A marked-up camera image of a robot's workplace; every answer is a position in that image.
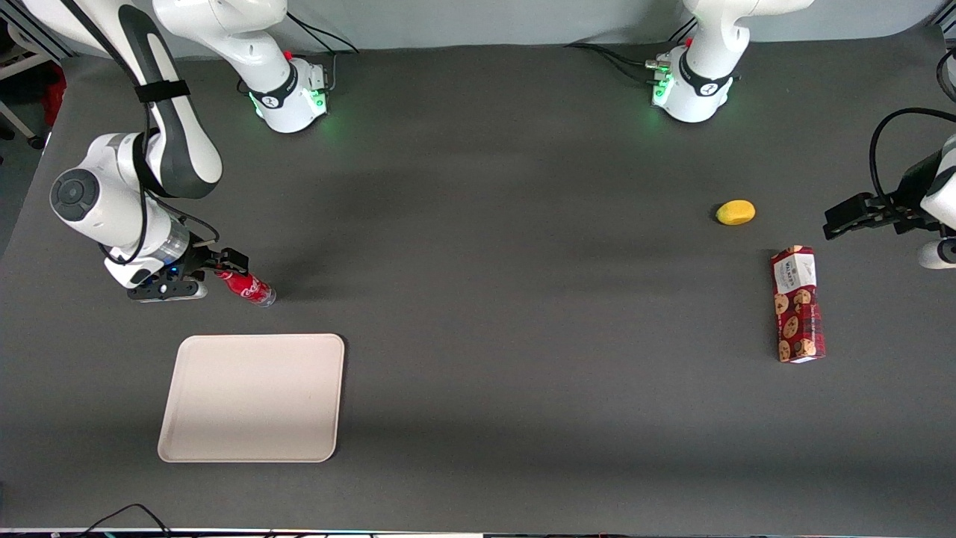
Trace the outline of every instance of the beige tray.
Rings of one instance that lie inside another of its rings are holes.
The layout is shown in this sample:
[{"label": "beige tray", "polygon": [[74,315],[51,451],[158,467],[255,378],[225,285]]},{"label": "beige tray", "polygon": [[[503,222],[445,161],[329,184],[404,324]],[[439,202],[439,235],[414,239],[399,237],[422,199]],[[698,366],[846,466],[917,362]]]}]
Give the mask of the beige tray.
[{"label": "beige tray", "polygon": [[335,334],[191,336],[157,448],[168,462],[319,462],[336,450],[345,345]]}]

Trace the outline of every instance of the dark gray tabletop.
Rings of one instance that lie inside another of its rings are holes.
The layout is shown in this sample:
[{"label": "dark gray tabletop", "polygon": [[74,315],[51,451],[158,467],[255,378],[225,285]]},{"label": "dark gray tabletop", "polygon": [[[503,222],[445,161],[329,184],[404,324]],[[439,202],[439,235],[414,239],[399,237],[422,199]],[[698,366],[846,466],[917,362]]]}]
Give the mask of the dark gray tabletop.
[{"label": "dark gray tabletop", "polygon": [[[131,303],[55,218],[57,174],[141,128],[115,66],[70,63],[0,266],[0,523],[140,502],[174,527],[951,536],[956,273],[917,264],[931,235],[820,231],[869,189],[880,118],[952,108],[942,52],[938,30],[755,44],[698,125],[579,50],[343,56],[332,114],[290,136],[225,63],[184,62],[225,177],[179,205],[251,257],[269,309],[217,282]],[[886,181],[951,130],[891,126]],[[752,223],[710,220],[737,197]],[[830,353],[799,366],[775,359],[768,262],[795,243],[816,248]],[[337,454],[160,461],[179,343],[274,332],[347,339]]]}]

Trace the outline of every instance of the red plastic bottle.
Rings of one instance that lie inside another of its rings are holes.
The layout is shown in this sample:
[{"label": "red plastic bottle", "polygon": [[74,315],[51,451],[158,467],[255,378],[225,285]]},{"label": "red plastic bottle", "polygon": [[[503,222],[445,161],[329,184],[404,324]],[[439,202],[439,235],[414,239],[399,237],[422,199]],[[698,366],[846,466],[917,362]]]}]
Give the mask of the red plastic bottle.
[{"label": "red plastic bottle", "polygon": [[232,271],[216,271],[229,290],[256,306],[272,306],[275,303],[275,290],[272,286],[256,278],[254,274],[240,275]]}]

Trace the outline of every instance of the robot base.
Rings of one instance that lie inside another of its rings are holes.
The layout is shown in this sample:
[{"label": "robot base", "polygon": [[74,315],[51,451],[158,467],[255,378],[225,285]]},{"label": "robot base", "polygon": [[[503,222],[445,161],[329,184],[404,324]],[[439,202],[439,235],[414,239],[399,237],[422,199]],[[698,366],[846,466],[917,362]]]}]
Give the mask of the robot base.
[{"label": "robot base", "polygon": [[295,133],[308,127],[328,111],[325,70],[301,58],[289,62],[296,71],[295,88],[277,107],[265,97],[262,101],[250,93],[255,113],[276,132]]},{"label": "robot base", "polygon": [[675,47],[670,52],[658,55],[656,62],[648,62],[648,67],[652,63],[653,65],[668,66],[666,68],[655,68],[657,69],[655,73],[657,85],[654,87],[654,94],[651,96],[651,104],[663,108],[667,111],[667,114],[681,122],[700,123],[709,120],[717,112],[717,108],[727,102],[727,91],[733,83],[733,78],[728,80],[723,87],[716,89],[713,95],[706,97],[697,95],[694,87],[684,80],[680,72],[672,71],[669,68],[669,66],[678,65],[681,56],[686,52],[687,48],[682,45]]}]

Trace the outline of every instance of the wire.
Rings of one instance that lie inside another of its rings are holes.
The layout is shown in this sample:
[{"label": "wire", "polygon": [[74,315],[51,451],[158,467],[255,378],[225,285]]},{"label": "wire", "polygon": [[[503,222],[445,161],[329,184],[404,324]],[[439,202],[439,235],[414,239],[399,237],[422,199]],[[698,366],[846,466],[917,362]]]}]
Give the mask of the wire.
[{"label": "wire", "polygon": [[319,38],[318,35],[315,35],[315,34],[313,34],[312,32],[310,32],[309,29],[305,26],[304,23],[302,23],[300,20],[298,20],[297,18],[295,18],[295,17],[293,17],[293,16],[291,16],[291,15],[289,15],[289,17],[293,20],[293,22],[294,22],[295,24],[298,25],[299,28],[302,29],[302,32],[305,32],[306,34],[309,35],[309,37],[311,37],[312,39],[314,39],[314,40],[318,41],[319,43],[321,43],[321,45],[322,45],[323,47],[325,47],[325,50],[329,51],[329,54],[330,54],[330,55],[332,55],[332,56],[335,56],[335,55],[336,55],[336,51],[332,50],[332,47],[330,47],[329,45],[327,45],[327,44],[325,43],[325,41],[322,41],[322,39]]},{"label": "wire", "polygon": [[329,84],[329,87],[328,87],[328,88],[325,88],[325,91],[327,91],[327,92],[331,92],[332,90],[336,89],[336,81],[338,80],[338,77],[336,77],[336,63],[337,63],[337,60],[338,60],[338,56],[337,56],[337,55],[336,55],[336,56],[332,56],[332,83]]},{"label": "wire", "polygon": [[[948,69],[945,69],[946,62],[956,54],[956,49],[949,49],[946,51],[946,54],[940,58],[940,61],[936,64],[936,83],[940,85],[940,89],[943,90],[943,93],[953,102],[956,102],[956,90],[953,89],[953,84],[949,80]],[[946,77],[943,76],[943,70],[946,70]]]},{"label": "wire", "polygon": [[215,228],[213,228],[211,224],[209,224],[208,222],[204,221],[204,220],[201,219],[201,218],[195,217],[195,216],[193,216],[193,215],[191,215],[191,214],[189,214],[189,213],[186,213],[186,212],[184,212],[184,211],[182,211],[182,210],[178,210],[178,209],[176,209],[176,208],[170,206],[169,204],[167,204],[166,202],[164,202],[164,201],[161,200],[160,198],[157,198],[157,197],[156,197],[156,194],[154,194],[153,192],[147,192],[147,193],[149,194],[149,197],[152,198],[153,201],[156,202],[157,204],[159,204],[162,208],[164,208],[164,209],[166,209],[166,210],[168,210],[168,211],[171,211],[171,212],[173,212],[173,213],[179,215],[179,216],[182,217],[183,219],[191,220],[191,221],[195,222],[196,224],[199,224],[199,225],[202,226],[203,228],[206,228],[207,230],[209,230],[210,232],[212,232],[212,239],[206,239],[206,240],[203,240],[203,241],[199,241],[198,243],[193,243],[192,246],[194,246],[194,247],[205,247],[205,246],[211,245],[212,243],[219,242],[219,237],[220,237],[220,236],[219,236],[219,231],[216,230]]},{"label": "wire", "polygon": [[318,33],[320,33],[320,34],[322,34],[322,35],[328,35],[328,36],[331,37],[332,39],[335,39],[336,41],[340,41],[340,42],[345,43],[346,45],[348,45],[348,47],[349,47],[350,49],[352,49],[352,51],[355,52],[355,54],[359,54],[359,49],[357,49],[355,45],[353,45],[352,43],[349,43],[349,42],[346,41],[345,39],[342,39],[341,37],[339,37],[339,36],[337,36],[337,35],[335,35],[335,34],[332,34],[331,32],[326,32],[326,31],[324,31],[324,30],[322,30],[322,29],[320,29],[320,28],[316,28],[315,26],[312,26],[311,24],[304,23],[304,22],[302,22],[301,20],[299,20],[298,17],[296,17],[295,15],[291,14],[291,13],[288,12],[288,11],[286,12],[286,14],[289,16],[289,18],[291,18],[291,20],[292,20],[295,24],[297,24],[297,25],[299,25],[300,27],[302,27],[303,30],[305,30],[306,28],[308,28],[308,29],[311,29],[311,30],[315,30],[316,32],[318,32]]},{"label": "wire", "polygon": [[683,33],[680,37],[677,38],[677,41],[678,41],[678,42],[684,41],[684,39],[687,37],[687,35],[690,34],[690,32],[691,32],[692,30],[694,30],[695,28],[697,28],[697,19],[694,19],[694,24],[690,25],[690,28],[688,28],[686,31],[684,31],[684,33]]},{"label": "wire", "polygon": [[163,532],[163,536],[164,536],[165,538],[169,538],[169,534],[172,532],[172,530],[170,530],[169,527],[167,527],[165,523],[163,523],[162,521],[160,521],[160,518],[156,517],[156,514],[154,514],[153,512],[151,512],[151,511],[149,510],[149,508],[147,508],[147,507],[145,507],[145,506],[143,506],[142,504],[139,504],[139,503],[127,504],[126,506],[124,506],[123,508],[120,508],[119,510],[113,512],[112,514],[110,514],[110,515],[108,515],[108,516],[106,516],[106,517],[99,518],[99,520],[98,520],[96,523],[90,525],[89,527],[86,528],[86,530],[80,532],[80,533],[79,533],[79,536],[86,536],[87,534],[90,533],[91,530],[93,530],[93,529],[96,528],[96,527],[99,527],[104,521],[106,521],[106,520],[108,520],[108,519],[110,519],[110,518],[116,517],[116,516],[120,515],[121,513],[125,512],[126,510],[130,509],[130,508],[139,508],[139,509],[142,510],[143,512],[146,512],[146,515],[148,515],[150,518],[152,518],[152,520],[153,520],[154,522],[156,522],[156,525],[157,525],[157,526],[160,528],[160,530]]},{"label": "wire", "polygon": [[628,65],[637,65],[637,66],[640,66],[640,67],[643,67],[643,65],[644,65],[644,62],[642,62],[642,61],[637,61],[637,60],[631,59],[631,58],[629,58],[629,57],[627,57],[627,56],[622,56],[621,54],[616,53],[616,52],[612,51],[611,49],[608,49],[607,47],[602,47],[602,46],[600,46],[600,45],[595,45],[594,43],[580,43],[580,42],[575,42],[575,43],[568,43],[567,45],[565,45],[565,47],[566,47],[566,48],[571,48],[571,49],[587,49],[587,50],[589,50],[589,51],[594,51],[594,52],[596,52],[596,53],[608,55],[608,56],[610,56],[610,57],[616,59],[617,61],[620,61],[620,62],[622,62],[622,63],[626,63],[626,64],[628,64]]},{"label": "wire", "polygon": [[697,19],[694,18],[693,15],[691,15],[691,16],[690,16],[690,20],[688,20],[687,22],[685,22],[685,23],[682,25],[681,28],[678,28],[677,30],[675,30],[674,33],[671,34],[670,37],[667,38],[667,40],[668,40],[668,41],[673,41],[673,40],[674,40],[674,37],[677,37],[677,34],[683,32],[683,31],[684,31],[684,28],[687,28],[687,25],[689,25],[690,23],[694,22],[695,20],[697,20]]},{"label": "wire", "polygon": [[921,114],[924,116],[932,116],[934,118],[940,118],[943,120],[948,120],[950,122],[956,123],[956,114],[950,114],[948,112],[943,112],[942,110],[934,110],[932,108],[922,108],[919,106],[901,108],[896,112],[890,113],[888,116],[882,119],[877,125],[877,128],[873,131],[873,137],[870,139],[870,180],[873,182],[873,189],[877,192],[877,197],[880,199],[880,202],[885,206],[893,216],[895,216],[900,222],[906,220],[904,215],[900,213],[900,210],[897,209],[895,204],[890,203],[889,196],[883,192],[883,187],[880,184],[880,176],[877,174],[877,143],[880,141],[880,134],[883,132],[883,129],[886,125],[893,121],[894,118],[903,116],[905,114]]},{"label": "wire", "polygon": [[629,58],[625,58],[624,56],[621,56],[621,55],[615,53],[614,51],[611,51],[611,50],[609,50],[609,49],[605,49],[604,47],[600,47],[600,46],[598,46],[598,45],[591,45],[590,43],[570,43],[570,44],[568,44],[568,45],[565,45],[565,47],[570,47],[570,48],[573,48],[573,49],[587,49],[587,50],[594,51],[594,52],[596,52],[600,57],[602,57],[602,58],[606,59],[608,62],[610,62],[611,65],[613,65],[614,68],[617,69],[617,70],[618,70],[622,75],[624,75],[625,77],[628,77],[628,78],[630,78],[631,80],[633,80],[633,81],[635,81],[635,82],[640,82],[641,84],[644,84],[644,83],[646,82],[646,80],[644,80],[643,78],[639,78],[638,76],[636,76],[636,75],[634,75],[633,73],[630,73],[630,72],[628,72],[626,69],[624,69],[623,66],[621,66],[620,64],[618,64],[618,63],[615,61],[615,58],[620,57],[620,58],[623,58],[623,60],[632,61],[632,62],[633,62],[634,60],[630,60]]},{"label": "wire", "polygon": [[[143,132],[142,132],[142,155],[143,155],[143,158],[145,158],[146,149],[147,149],[148,144],[149,144],[149,142],[148,142],[148,141],[149,141],[149,129],[150,129],[151,122],[150,122],[150,115],[149,115],[149,114],[150,114],[150,113],[149,113],[149,105],[148,105],[148,104],[144,104],[144,105],[142,106],[142,109],[146,112],[146,114],[145,114],[145,116],[146,116],[146,119],[145,119],[145,128],[143,129]],[[99,243],[99,242],[98,242],[98,243],[97,243],[97,246],[99,247],[99,251],[102,252],[104,256],[106,256],[106,259],[109,259],[109,260],[112,261],[113,263],[116,263],[116,265],[129,265],[130,263],[133,262],[134,259],[136,259],[137,256],[140,255],[140,252],[142,251],[142,245],[143,245],[143,243],[146,242],[146,228],[147,228],[147,226],[146,226],[146,213],[147,213],[147,211],[146,211],[146,186],[143,185],[142,182],[140,182],[140,217],[141,217],[141,220],[140,220],[140,239],[139,239],[139,240],[137,241],[137,243],[136,243],[136,250],[134,250],[134,251],[133,251],[133,254],[132,254],[129,258],[127,258],[127,259],[123,259],[123,258],[120,258],[120,257],[113,258],[113,255],[110,254],[110,252],[106,249],[106,247],[105,247],[102,243]]]}]

